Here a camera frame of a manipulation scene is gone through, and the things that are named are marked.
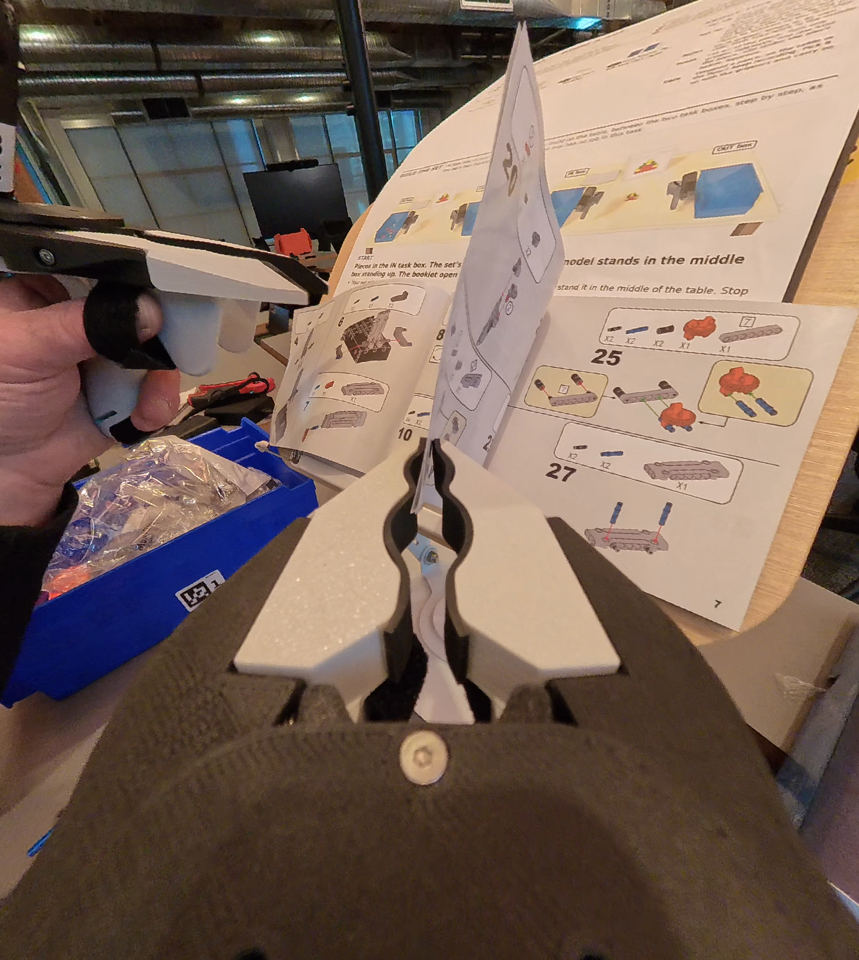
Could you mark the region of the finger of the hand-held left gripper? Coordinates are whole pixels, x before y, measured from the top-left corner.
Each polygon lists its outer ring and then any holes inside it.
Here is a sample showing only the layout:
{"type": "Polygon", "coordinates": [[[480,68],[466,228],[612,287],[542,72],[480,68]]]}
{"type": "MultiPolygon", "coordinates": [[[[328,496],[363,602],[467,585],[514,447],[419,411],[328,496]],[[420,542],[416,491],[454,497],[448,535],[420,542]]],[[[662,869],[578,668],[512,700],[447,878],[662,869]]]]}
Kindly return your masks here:
{"type": "Polygon", "coordinates": [[[61,229],[58,272],[95,282],[87,339],[128,369],[207,374],[220,346],[220,301],[316,305],[327,284],[297,259],[163,234],[61,229]]]}
{"type": "Polygon", "coordinates": [[[245,299],[220,300],[221,319],[218,335],[220,349],[233,354],[243,354],[254,344],[256,329],[260,323],[261,303],[245,299]]]}

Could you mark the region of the clear plastic parts bag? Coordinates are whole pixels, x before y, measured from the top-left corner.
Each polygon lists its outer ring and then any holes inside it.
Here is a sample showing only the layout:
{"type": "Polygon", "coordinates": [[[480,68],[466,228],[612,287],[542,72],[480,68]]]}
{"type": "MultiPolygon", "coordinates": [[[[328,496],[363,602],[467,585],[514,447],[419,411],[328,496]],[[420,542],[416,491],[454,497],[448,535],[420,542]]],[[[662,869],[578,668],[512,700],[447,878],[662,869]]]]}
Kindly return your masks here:
{"type": "Polygon", "coordinates": [[[149,438],[86,480],[42,579],[38,603],[273,491],[280,482],[186,440],[149,438]]]}

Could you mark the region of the instruction booklet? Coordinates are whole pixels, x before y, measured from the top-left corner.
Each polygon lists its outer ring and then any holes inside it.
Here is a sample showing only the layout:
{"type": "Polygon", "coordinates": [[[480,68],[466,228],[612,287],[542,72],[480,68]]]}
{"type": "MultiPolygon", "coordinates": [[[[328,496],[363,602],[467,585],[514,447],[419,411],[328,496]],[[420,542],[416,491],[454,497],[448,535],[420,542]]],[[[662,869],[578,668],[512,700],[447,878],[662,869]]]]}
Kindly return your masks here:
{"type": "Polygon", "coordinates": [[[855,324],[786,305],[859,116],[859,2],[694,2],[495,81],[401,162],[272,437],[334,486],[439,431],[739,629],[855,324]],[[562,262],[519,379],[496,348],[562,262]]]}

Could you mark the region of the black monitor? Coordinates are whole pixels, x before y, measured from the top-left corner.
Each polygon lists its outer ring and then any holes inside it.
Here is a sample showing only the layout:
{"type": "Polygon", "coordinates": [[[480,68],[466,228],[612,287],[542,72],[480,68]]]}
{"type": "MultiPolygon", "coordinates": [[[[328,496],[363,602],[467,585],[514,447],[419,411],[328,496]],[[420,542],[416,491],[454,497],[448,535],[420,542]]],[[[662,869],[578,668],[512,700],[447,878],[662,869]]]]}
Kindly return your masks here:
{"type": "Polygon", "coordinates": [[[313,239],[341,243],[349,231],[352,222],[335,163],[275,164],[244,173],[243,180],[262,238],[304,229],[313,239]]]}

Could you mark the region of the person's left hand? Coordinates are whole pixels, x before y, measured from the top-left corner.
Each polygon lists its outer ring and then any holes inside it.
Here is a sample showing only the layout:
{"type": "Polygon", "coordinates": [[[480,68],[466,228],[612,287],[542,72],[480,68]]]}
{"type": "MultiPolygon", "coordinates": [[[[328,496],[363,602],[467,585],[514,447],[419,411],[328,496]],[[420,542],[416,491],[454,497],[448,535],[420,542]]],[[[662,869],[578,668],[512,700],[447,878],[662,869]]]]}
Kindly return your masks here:
{"type": "Polygon", "coordinates": [[[111,447],[80,392],[92,356],[83,301],[55,277],[0,282],[0,526],[46,523],[70,478],[111,447]]]}

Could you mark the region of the blue plastic bin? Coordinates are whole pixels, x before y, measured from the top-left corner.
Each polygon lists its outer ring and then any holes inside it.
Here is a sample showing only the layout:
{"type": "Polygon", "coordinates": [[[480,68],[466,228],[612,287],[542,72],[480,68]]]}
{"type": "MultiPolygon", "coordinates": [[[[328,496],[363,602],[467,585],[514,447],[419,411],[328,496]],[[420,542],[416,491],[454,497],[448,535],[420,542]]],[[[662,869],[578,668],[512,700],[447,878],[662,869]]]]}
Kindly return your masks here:
{"type": "Polygon", "coordinates": [[[6,708],[40,692],[55,700],[155,646],[294,520],[317,507],[314,482],[292,469],[244,419],[191,440],[279,486],[139,558],[37,606],[0,696],[6,708]]]}

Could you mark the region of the red black hand tool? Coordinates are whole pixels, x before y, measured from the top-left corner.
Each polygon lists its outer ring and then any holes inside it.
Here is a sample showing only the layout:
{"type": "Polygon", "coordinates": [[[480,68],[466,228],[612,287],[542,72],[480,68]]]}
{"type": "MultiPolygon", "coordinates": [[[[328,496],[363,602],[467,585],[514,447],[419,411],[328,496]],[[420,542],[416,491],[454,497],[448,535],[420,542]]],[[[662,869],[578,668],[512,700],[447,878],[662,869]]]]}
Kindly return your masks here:
{"type": "Polygon", "coordinates": [[[192,410],[201,412],[253,398],[265,398],[275,388],[276,383],[272,377],[263,377],[253,371],[243,379],[199,385],[187,396],[185,402],[192,410]]]}

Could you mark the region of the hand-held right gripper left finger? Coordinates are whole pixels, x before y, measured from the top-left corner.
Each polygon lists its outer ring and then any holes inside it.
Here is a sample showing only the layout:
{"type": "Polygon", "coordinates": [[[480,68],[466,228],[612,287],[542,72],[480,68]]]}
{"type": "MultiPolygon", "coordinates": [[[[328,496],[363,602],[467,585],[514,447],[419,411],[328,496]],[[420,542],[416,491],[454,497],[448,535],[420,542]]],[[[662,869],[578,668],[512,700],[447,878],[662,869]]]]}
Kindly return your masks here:
{"type": "Polygon", "coordinates": [[[428,670],[403,558],[425,442],[402,448],[306,522],[234,658],[244,674],[330,685],[353,718],[411,717],[428,670]]]}

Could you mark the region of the metal air duct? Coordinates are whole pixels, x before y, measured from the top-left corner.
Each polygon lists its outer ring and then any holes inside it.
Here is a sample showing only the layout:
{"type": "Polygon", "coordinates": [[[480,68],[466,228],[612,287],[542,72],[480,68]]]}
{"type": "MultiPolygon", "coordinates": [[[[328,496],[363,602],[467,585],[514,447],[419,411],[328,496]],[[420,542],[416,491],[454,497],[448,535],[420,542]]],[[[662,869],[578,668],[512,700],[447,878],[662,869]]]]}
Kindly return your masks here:
{"type": "Polygon", "coordinates": [[[23,98],[126,97],[252,93],[268,90],[341,89],[340,71],[244,71],[222,73],[24,74],[23,98]]]}
{"type": "Polygon", "coordinates": [[[29,24],[19,28],[24,65],[34,71],[194,71],[218,68],[336,68],[343,65],[334,31],[248,30],[201,39],[122,37],[101,28],[29,24]]]}

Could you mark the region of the black metal pole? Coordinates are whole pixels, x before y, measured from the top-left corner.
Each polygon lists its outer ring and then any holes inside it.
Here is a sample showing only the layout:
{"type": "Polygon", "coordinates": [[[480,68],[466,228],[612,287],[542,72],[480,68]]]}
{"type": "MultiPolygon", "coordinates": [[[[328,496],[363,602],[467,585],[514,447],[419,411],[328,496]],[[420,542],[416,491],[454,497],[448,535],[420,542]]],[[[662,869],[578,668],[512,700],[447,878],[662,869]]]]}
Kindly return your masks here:
{"type": "Polygon", "coordinates": [[[370,202],[374,202],[388,182],[388,171],[364,19],[358,1],[335,1],[334,9],[366,190],[370,202]]]}

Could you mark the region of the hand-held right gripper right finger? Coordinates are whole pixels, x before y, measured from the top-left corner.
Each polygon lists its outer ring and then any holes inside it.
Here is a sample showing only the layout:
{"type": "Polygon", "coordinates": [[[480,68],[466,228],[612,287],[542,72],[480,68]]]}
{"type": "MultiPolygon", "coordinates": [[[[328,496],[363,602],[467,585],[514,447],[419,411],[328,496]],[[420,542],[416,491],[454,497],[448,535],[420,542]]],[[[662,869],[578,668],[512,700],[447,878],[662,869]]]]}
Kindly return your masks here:
{"type": "Polygon", "coordinates": [[[453,444],[433,441],[447,572],[445,646],[495,716],[522,686],[616,673],[621,660],[543,511],[453,444]]]}

